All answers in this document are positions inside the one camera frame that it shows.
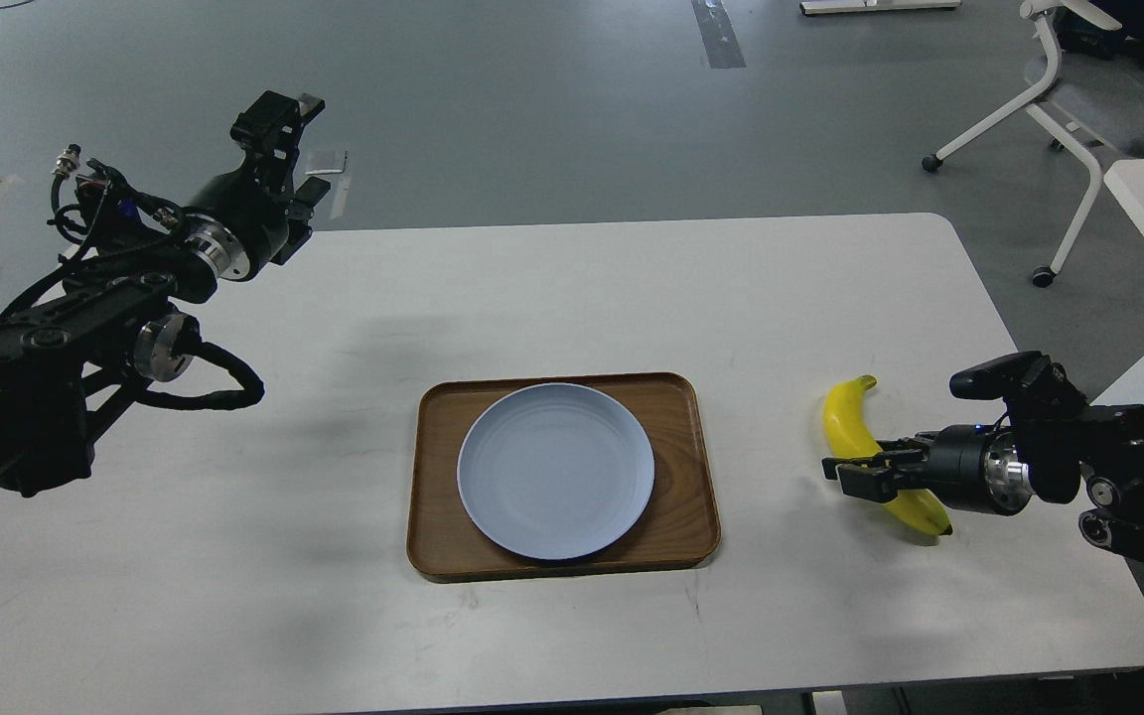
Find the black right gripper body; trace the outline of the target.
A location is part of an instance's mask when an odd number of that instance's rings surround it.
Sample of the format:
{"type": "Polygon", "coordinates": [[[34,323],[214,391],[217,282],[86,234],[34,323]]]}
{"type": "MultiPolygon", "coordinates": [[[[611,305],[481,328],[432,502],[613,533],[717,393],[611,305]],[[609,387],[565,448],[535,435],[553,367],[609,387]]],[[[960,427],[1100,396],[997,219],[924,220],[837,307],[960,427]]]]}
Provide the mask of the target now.
{"type": "Polygon", "coordinates": [[[959,510],[1011,516],[1035,496],[1030,467],[1014,447],[1012,431],[998,426],[948,426],[919,432],[925,488],[959,510]]]}

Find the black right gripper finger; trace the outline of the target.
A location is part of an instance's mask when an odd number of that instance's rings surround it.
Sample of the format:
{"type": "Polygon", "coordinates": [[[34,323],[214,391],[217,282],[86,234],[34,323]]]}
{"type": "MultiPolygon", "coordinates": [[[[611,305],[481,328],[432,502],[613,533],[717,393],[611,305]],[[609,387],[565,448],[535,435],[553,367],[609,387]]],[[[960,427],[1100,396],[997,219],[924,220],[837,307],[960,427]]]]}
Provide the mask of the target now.
{"type": "Polygon", "coordinates": [[[893,500],[907,490],[925,488],[921,475],[889,463],[839,461],[836,480],[842,493],[861,500],[893,500]]]}
{"type": "Polygon", "coordinates": [[[836,474],[839,467],[857,466],[871,468],[893,468],[912,470],[917,464],[923,464],[930,456],[930,442],[919,439],[917,436],[896,439],[891,442],[876,442],[877,451],[872,456],[825,456],[823,458],[823,474],[836,474]]]}

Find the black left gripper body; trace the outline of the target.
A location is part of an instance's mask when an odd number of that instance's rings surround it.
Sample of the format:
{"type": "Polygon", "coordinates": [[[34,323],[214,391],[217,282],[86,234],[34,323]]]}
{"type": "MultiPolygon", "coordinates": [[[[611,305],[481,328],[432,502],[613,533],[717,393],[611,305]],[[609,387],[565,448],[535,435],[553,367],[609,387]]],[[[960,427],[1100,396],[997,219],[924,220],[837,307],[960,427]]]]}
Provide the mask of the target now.
{"type": "Polygon", "coordinates": [[[296,190],[269,190],[240,169],[213,178],[185,207],[186,247],[217,279],[248,283],[267,264],[285,264],[312,238],[292,231],[285,210],[296,190]]]}

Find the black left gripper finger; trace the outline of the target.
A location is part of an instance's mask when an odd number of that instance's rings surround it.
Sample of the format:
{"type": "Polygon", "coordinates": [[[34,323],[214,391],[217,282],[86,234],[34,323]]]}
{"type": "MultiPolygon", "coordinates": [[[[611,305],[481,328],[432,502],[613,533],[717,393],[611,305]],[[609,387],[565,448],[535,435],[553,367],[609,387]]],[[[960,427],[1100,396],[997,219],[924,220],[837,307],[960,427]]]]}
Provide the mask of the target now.
{"type": "Polygon", "coordinates": [[[313,221],[315,209],[329,194],[332,183],[318,176],[309,176],[289,198],[285,215],[292,231],[308,231],[313,221]]]}
{"type": "Polygon", "coordinates": [[[228,135],[243,151],[239,169],[255,180],[291,180],[305,126],[326,109],[308,93],[289,98],[272,90],[237,114],[228,135]]]}

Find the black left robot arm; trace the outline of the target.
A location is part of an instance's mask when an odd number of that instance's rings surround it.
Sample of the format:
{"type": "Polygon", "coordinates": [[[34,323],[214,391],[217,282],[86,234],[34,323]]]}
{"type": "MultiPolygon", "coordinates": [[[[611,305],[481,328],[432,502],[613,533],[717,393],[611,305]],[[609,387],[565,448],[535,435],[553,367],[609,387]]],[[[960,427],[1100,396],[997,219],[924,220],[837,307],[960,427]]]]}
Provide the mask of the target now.
{"type": "Polygon", "coordinates": [[[51,172],[49,223],[76,251],[0,313],[0,488],[24,498],[84,480],[94,447],[133,404],[244,410],[267,394],[248,362],[209,343],[178,302],[248,283],[313,235],[329,182],[292,182],[305,127],[326,103],[271,90],[235,119],[239,167],[186,204],[82,160],[51,172]]]}

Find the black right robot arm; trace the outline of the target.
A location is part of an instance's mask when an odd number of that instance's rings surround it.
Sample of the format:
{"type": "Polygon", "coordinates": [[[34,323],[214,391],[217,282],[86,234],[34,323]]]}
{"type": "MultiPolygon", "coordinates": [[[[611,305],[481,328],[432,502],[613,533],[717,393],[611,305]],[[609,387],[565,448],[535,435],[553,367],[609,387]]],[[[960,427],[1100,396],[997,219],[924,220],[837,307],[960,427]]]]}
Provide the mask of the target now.
{"type": "Polygon", "coordinates": [[[995,424],[958,424],[875,440],[861,420],[863,375],[831,389],[823,429],[831,456],[823,475],[841,491],[889,506],[921,505],[914,529],[950,533],[942,507],[1011,516],[1031,499],[1093,502],[1077,529],[1086,542],[1144,564],[1144,407],[1089,404],[1060,363],[1040,352],[1008,353],[955,372],[950,394],[1003,402],[995,424]]]}

